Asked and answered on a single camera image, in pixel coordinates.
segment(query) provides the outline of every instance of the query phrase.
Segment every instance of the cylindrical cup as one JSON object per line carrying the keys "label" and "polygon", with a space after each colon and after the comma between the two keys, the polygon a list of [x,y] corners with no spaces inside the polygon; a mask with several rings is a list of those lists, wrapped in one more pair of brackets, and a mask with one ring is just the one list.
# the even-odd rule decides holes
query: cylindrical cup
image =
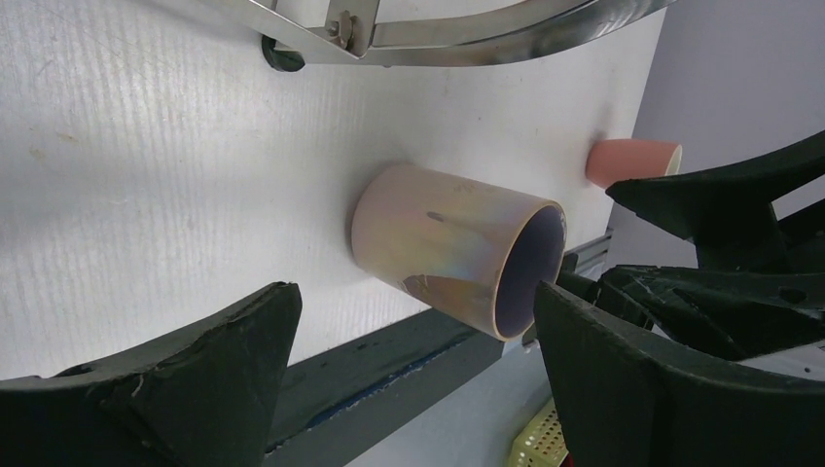
{"label": "cylindrical cup", "polygon": [[591,148],[585,174],[603,189],[616,182],[679,173],[682,146],[665,141],[610,139]]}
{"label": "cylindrical cup", "polygon": [[556,280],[565,235],[553,201],[395,165],[358,201],[352,252],[387,284],[508,341],[533,323],[536,287]]}

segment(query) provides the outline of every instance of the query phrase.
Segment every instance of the white surface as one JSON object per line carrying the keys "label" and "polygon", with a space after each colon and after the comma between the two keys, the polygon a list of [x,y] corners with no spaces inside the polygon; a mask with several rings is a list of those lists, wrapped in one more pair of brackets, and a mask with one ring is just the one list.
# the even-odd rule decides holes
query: white surface
{"label": "white surface", "polygon": [[[301,8],[323,18],[323,1]],[[381,16],[439,8],[387,0]],[[420,311],[346,245],[387,162],[556,199],[569,246],[603,234],[586,153],[631,134],[663,17],[523,64],[281,74],[195,0],[3,0],[0,377],[128,348],[277,280],[304,295],[291,362]]]}
{"label": "white surface", "polygon": [[825,381],[825,341],[743,360],[740,363],[746,367],[780,375]]}

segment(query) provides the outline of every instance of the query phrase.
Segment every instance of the smudge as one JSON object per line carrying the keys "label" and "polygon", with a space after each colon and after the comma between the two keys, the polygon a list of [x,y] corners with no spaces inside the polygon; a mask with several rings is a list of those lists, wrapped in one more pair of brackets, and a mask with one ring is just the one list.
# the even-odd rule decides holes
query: smudge
{"label": "smudge", "polygon": [[49,60],[46,63],[44,63],[43,66],[41,66],[40,69],[37,70],[37,73],[34,75],[34,77],[37,78],[38,76],[40,76],[43,73],[43,71],[46,68],[49,68],[49,65],[51,65],[52,63],[54,63],[54,60]]}
{"label": "smudge", "polygon": [[444,96],[444,97],[447,97],[449,95],[449,79],[450,79],[450,73],[449,73],[449,68],[447,68],[446,71],[445,71],[444,90],[441,93],[441,95]]}
{"label": "smudge", "polygon": [[476,191],[476,185],[472,183],[462,183],[452,190],[456,193],[473,193]]}
{"label": "smudge", "polygon": [[77,138],[75,138],[71,134],[58,132],[57,137],[60,138],[61,140],[65,141],[65,142],[67,142],[67,143],[77,143],[78,142]]}
{"label": "smudge", "polygon": [[30,154],[31,157],[37,162],[43,162],[46,160],[46,154],[37,148],[29,149],[28,154]]}

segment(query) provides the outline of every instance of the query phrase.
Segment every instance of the metal bracket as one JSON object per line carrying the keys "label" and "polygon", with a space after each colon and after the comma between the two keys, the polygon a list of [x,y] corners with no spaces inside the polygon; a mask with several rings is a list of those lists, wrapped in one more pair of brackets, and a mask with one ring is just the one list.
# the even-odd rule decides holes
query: metal bracket
{"label": "metal bracket", "polygon": [[380,0],[331,0],[324,30],[330,41],[358,58],[367,54]]}
{"label": "metal bracket", "polygon": [[297,71],[304,63],[482,66],[530,60],[580,46],[676,0],[522,0],[467,17],[386,23],[376,23],[380,0],[331,0],[325,24],[312,28],[255,0],[200,1],[264,34],[269,63]]}

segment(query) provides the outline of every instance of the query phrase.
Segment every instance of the cup rim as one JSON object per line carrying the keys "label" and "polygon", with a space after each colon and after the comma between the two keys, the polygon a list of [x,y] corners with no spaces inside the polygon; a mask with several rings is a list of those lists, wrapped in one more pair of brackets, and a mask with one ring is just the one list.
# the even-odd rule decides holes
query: cup rim
{"label": "cup rim", "polygon": [[677,144],[673,148],[673,154],[670,156],[670,161],[667,162],[667,168],[664,170],[664,176],[677,175],[679,168],[682,166],[682,145]]}
{"label": "cup rim", "polygon": [[555,270],[553,271],[553,283],[556,282],[556,279],[558,278],[558,275],[561,272],[561,263],[562,263],[562,260],[563,260],[563,257],[564,257],[564,249],[565,249],[565,245],[567,244],[567,216],[564,213],[564,208],[561,207],[561,204],[559,204],[558,202],[555,202],[553,200],[543,199],[541,203],[536,205],[535,209],[530,213],[529,216],[524,216],[524,219],[519,224],[519,228],[514,229],[513,237],[511,238],[511,240],[510,240],[510,242],[507,246],[506,253],[503,255],[503,259],[502,259],[502,262],[501,262],[501,267],[498,269],[498,271],[496,272],[496,275],[495,275],[495,285],[493,287],[492,300],[490,301],[490,314],[491,314],[491,318],[492,318],[490,321],[492,323],[492,326],[491,326],[492,331],[493,331],[493,333],[495,333],[495,337],[497,339],[499,339],[500,341],[514,341],[514,340],[518,339],[522,334],[524,334],[524,332],[527,329],[530,328],[530,326],[532,326],[532,324],[534,322],[534,318],[532,317],[533,310],[531,309],[529,311],[530,319],[527,321],[527,324],[526,324],[526,326],[524,326],[524,329],[521,329],[517,333],[513,333],[511,336],[510,335],[504,336],[501,333],[501,330],[499,329],[499,323],[498,323],[498,320],[496,319],[497,316],[498,316],[497,311],[498,311],[498,304],[499,304],[499,300],[498,300],[499,299],[499,290],[501,288],[501,279],[502,279],[502,275],[504,274],[504,269],[505,269],[505,267],[507,267],[507,263],[510,260],[511,254],[513,253],[513,248],[516,246],[516,243],[518,242],[519,237],[521,236],[521,233],[524,232],[525,228],[527,227],[527,224],[529,224],[530,221],[535,219],[535,217],[542,210],[544,210],[548,207],[553,208],[558,213],[558,219],[559,219],[559,223],[560,223],[560,227],[561,227],[561,242],[560,242],[560,246],[559,246],[560,251],[558,251],[558,261],[557,261]]}

